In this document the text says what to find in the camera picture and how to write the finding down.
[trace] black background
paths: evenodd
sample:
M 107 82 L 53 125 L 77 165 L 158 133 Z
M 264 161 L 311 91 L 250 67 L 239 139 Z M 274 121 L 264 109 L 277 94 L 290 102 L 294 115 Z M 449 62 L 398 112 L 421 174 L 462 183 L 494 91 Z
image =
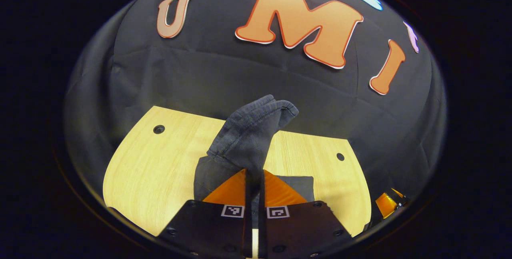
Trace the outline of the black background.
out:
M 130 0 L 2 0 L 5 54 L 2 180 L 8 257 L 145 258 L 73 194 L 50 138 L 81 49 Z M 507 0 L 400 0 L 427 26 L 450 104 L 446 151 L 430 204 L 361 257 L 505 257 L 510 213 L 504 134 L 510 61 Z

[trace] letter m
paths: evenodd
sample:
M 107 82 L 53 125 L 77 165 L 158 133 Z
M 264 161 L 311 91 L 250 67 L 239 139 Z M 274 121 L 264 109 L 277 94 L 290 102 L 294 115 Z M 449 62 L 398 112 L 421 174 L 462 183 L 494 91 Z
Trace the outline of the letter m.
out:
M 305 0 L 256 0 L 247 24 L 236 29 L 236 37 L 260 44 L 274 42 L 276 34 L 270 30 L 270 24 L 275 14 L 288 49 L 320 29 L 315 40 L 304 45 L 304 52 L 335 69 L 345 66 L 344 53 L 352 32 L 363 21 L 362 15 L 351 6 L 334 0 L 313 10 Z

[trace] wooden table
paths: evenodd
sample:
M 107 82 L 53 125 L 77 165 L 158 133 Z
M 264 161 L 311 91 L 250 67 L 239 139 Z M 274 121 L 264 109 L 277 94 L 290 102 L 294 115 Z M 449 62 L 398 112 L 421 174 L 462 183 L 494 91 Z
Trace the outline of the wooden table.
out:
M 185 201 L 194 198 L 198 159 L 206 156 L 223 124 L 152 107 L 110 160 L 103 185 L 106 205 L 159 235 Z M 157 125 L 165 126 L 163 133 L 153 132 Z M 370 193 L 347 140 L 278 131 L 264 169 L 274 175 L 313 176 L 315 199 L 325 201 L 352 236 L 370 221 Z

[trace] orange letter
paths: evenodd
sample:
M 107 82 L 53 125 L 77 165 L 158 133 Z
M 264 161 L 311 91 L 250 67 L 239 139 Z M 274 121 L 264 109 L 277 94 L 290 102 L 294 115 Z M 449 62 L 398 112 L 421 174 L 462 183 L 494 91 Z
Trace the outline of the orange letter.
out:
M 270 44 L 276 38 L 270 30 L 274 15 L 278 20 L 285 47 L 297 46 L 309 34 L 320 29 L 313 42 L 304 45 L 309 58 L 335 69 L 345 66 L 344 53 L 354 27 L 362 15 L 352 7 L 330 1 L 310 10 L 305 0 L 256 0 L 247 24 L 236 29 L 240 40 Z
M 174 22 L 167 24 L 167 12 L 169 5 L 173 0 L 164 0 L 158 6 L 157 16 L 157 31 L 163 38 L 172 38 L 178 35 L 183 28 L 185 22 L 185 15 L 187 13 L 187 6 L 189 0 L 178 0 L 178 7 L 176 7 L 176 15 Z
M 393 40 L 388 40 L 389 54 L 384 66 L 379 74 L 370 79 L 370 88 L 380 95 L 386 95 L 389 92 L 389 84 L 395 77 L 400 64 L 406 60 L 406 55 L 402 48 Z

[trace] light wood surface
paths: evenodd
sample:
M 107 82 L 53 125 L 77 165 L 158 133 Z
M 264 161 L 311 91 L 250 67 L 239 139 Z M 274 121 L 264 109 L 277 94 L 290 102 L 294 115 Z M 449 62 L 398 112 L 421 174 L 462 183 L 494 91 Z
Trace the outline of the light wood surface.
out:
M 153 128 L 160 124 L 165 131 L 157 135 Z M 198 159 L 206 156 L 223 124 L 152 107 L 110 160 L 103 185 L 106 205 L 159 235 L 185 201 L 194 198 Z M 352 236 L 370 221 L 370 193 L 347 140 L 278 131 L 264 168 L 274 175 L 313 176 L 315 199 L 325 201 Z

